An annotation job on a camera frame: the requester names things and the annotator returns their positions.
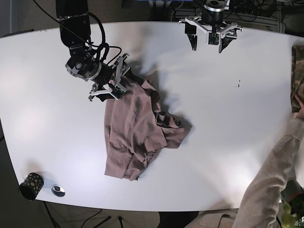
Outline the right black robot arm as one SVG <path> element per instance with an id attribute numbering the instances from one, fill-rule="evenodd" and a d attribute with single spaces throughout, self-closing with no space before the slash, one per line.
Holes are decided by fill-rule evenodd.
<path id="1" fill-rule="evenodd" d="M 120 99 L 127 91 L 121 78 L 130 67 L 125 63 L 127 53 L 104 63 L 111 46 L 105 40 L 105 30 L 98 17 L 88 10 L 86 0 L 57 0 L 56 14 L 60 24 L 62 43 L 69 48 L 70 59 L 66 63 L 70 75 L 85 81 L 93 81 L 89 100 Z M 101 43 L 91 41 L 90 18 L 95 19 L 101 30 Z"/>

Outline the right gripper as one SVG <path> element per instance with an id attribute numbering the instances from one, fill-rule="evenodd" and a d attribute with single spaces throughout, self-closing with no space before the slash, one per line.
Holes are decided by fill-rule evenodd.
<path id="1" fill-rule="evenodd" d="M 87 79 L 94 82 L 88 97 L 90 101 L 94 97 L 98 97 L 101 101 L 112 98 L 119 100 L 124 95 L 126 88 L 122 85 L 121 78 L 131 69 L 125 62 L 128 57 L 129 54 L 124 53 L 111 66 L 94 58 L 90 59 Z"/>

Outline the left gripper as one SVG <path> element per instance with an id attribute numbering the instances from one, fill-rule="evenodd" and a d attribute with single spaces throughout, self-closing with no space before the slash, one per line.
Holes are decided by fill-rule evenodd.
<path id="1" fill-rule="evenodd" d="M 206 34 L 206 44 L 217 46 L 219 53 L 238 38 L 238 31 L 243 31 L 235 22 L 227 24 L 222 12 L 203 11 L 200 16 L 187 16 L 179 23 L 185 25 L 184 33 L 188 36 L 193 51 L 197 50 L 198 30 Z"/>

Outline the person's forearm beige sleeve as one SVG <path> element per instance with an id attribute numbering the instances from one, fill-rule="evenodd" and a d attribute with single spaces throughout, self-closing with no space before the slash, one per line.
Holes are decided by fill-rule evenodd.
<path id="1" fill-rule="evenodd" d="M 248 186 L 237 212 L 205 211 L 189 228 L 271 228 L 279 211 L 296 153 L 304 137 L 304 121 L 291 120 L 284 136 L 274 146 L 258 174 Z"/>

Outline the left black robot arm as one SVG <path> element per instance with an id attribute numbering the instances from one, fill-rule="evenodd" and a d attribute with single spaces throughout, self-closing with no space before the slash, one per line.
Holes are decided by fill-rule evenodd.
<path id="1" fill-rule="evenodd" d="M 233 40 L 237 39 L 237 32 L 243 28 L 237 23 L 227 24 L 224 19 L 224 12 L 229 9 L 228 0 L 204 0 L 197 3 L 201 9 L 199 16 L 187 16 L 179 20 L 185 25 L 187 35 L 193 51 L 197 50 L 197 31 L 204 32 L 207 36 L 206 44 L 217 46 L 221 53 Z"/>

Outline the person's hand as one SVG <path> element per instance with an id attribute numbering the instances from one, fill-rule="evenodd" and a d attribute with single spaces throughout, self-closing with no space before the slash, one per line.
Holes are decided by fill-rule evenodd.
<path id="1" fill-rule="evenodd" d="M 302 102 L 302 100 L 299 98 L 298 94 L 295 94 L 295 98 L 297 100 L 297 102 L 299 103 L 300 105 L 300 110 L 299 112 L 296 114 L 296 118 L 297 119 L 301 119 L 301 120 L 304 120 L 304 104 Z"/>

